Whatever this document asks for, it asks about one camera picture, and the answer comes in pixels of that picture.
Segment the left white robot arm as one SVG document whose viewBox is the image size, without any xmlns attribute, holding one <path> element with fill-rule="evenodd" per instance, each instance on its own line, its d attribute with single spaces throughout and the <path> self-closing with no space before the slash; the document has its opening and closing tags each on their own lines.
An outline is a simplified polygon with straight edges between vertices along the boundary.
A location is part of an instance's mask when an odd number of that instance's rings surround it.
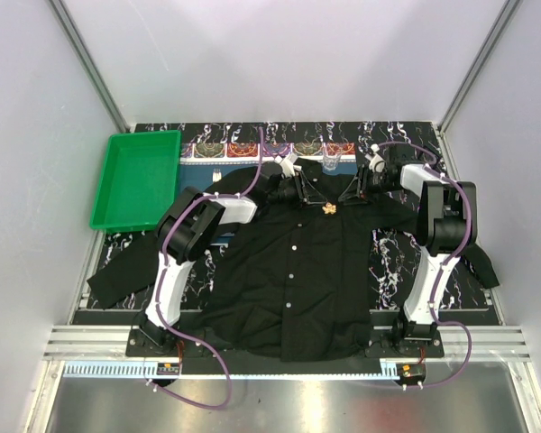
<svg viewBox="0 0 541 433">
<path fill-rule="evenodd" d="M 158 357 L 170 355 L 177 336 L 182 297 L 194 263 L 216 240 L 236 236 L 272 204 L 310 205 L 323 169 L 296 158 L 232 170 L 206 191 L 184 188 L 160 219 L 151 251 L 156 265 L 151 301 L 138 320 L 145 346 Z"/>
</svg>

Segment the black button shirt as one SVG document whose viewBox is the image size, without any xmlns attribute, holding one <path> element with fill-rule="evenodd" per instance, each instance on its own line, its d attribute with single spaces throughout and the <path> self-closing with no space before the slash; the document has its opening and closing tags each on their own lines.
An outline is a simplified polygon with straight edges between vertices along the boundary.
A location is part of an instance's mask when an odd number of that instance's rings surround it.
<svg viewBox="0 0 541 433">
<path fill-rule="evenodd" d="M 230 236 L 198 325 L 236 348 L 283 362 L 345 358 L 369 339 L 372 235 L 382 229 L 415 237 L 419 198 L 400 189 L 339 203 L 353 176 L 322 173 L 316 181 L 327 203 L 337 206 L 334 215 L 322 206 L 272 204 Z M 154 288 L 156 265 L 147 249 L 154 231 L 89 278 L 100 307 Z M 499 285 L 489 256 L 475 242 L 460 260 L 472 265 L 485 288 Z"/>
</svg>

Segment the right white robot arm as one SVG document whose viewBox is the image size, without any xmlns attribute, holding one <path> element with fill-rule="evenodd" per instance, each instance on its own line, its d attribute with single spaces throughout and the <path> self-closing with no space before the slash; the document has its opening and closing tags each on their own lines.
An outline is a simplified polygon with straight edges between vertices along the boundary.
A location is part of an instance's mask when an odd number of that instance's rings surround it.
<svg viewBox="0 0 541 433">
<path fill-rule="evenodd" d="M 400 189 L 419 198 L 417 274 L 391 331 L 382 338 L 397 355 L 408 358 L 425 346 L 440 344 L 441 299 L 455 265 L 477 236 L 476 187 L 434 170 L 436 157 L 430 151 L 412 146 L 432 159 L 422 162 L 399 154 L 398 145 L 396 141 L 373 144 L 342 198 L 358 202 L 374 193 Z"/>
</svg>

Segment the gold brooch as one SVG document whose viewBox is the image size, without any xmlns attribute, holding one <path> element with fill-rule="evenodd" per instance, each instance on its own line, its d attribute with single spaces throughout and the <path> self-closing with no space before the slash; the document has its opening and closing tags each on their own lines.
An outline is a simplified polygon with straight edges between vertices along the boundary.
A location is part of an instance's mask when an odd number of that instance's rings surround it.
<svg viewBox="0 0 541 433">
<path fill-rule="evenodd" d="M 331 203 L 325 203 L 322 209 L 326 215 L 334 215 L 337 212 L 337 206 Z"/>
</svg>

